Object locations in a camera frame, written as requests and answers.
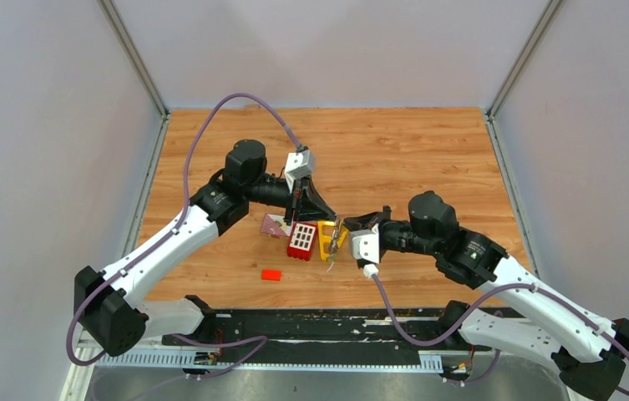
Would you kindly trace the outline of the large metal keyring with tags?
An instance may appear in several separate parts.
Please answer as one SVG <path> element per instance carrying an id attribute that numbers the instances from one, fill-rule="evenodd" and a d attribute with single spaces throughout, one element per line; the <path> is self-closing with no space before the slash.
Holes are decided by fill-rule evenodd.
<path id="1" fill-rule="evenodd" d="M 343 237 L 345 226 L 343 225 L 343 218 L 338 216 L 335 220 L 334 227 L 332 229 L 331 240 L 327 249 L 327 261 L 333 264 L 336 261 L 337 254 L 340 248 L 340 241 Z"/>

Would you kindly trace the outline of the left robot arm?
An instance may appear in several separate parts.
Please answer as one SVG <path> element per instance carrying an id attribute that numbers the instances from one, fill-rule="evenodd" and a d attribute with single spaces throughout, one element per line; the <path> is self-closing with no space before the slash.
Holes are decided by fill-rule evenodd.
<path id="1" fill-rule="evenodd" d="M 87 266 L 74 278 L 74 309 L 79 323 L 104 353 L 116 357 L 144 338 L 186 335 L 205 345 L 216 334 L 203 301 L 189 296 L 148 302 L 146 295 L 169 272 L 202 246 L 244 218 L 252 203 L 280 207 L 286 223 L 331 221 L 334 210 L 318 194 L 313 153 L 303 146 L 287 156 L 282 175 L 266 171 L 266 148 L 240 140 L 225 164 L 194 195 L 174 220 L 128 256 L 97 272 Z"/>

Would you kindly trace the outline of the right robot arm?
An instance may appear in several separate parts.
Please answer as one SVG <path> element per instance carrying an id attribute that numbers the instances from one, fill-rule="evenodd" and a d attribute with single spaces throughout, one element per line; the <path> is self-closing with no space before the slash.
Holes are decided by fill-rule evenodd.
<path id="1" fill-rule="evenodd" d="M 439 343 L 493 348 L 527 359 L 558 375 L 575 393 L 607 400 L 621 390 L 629 367 L 629 320 L 611 320 L 563 296 L 527 271 L 504 247 L 462 227 L 455 209 L 428 190 L 408 203 L 408 219 L 394 220 L 385 206 L 379 212 L 347 217 L 350 252 L 364 275 L 377 280 L 387 251 L 431 256 L 446 278 L 499 298 L 524 321 L 483 312 L 478 302 L 452 302 L 436 327 Z"/>

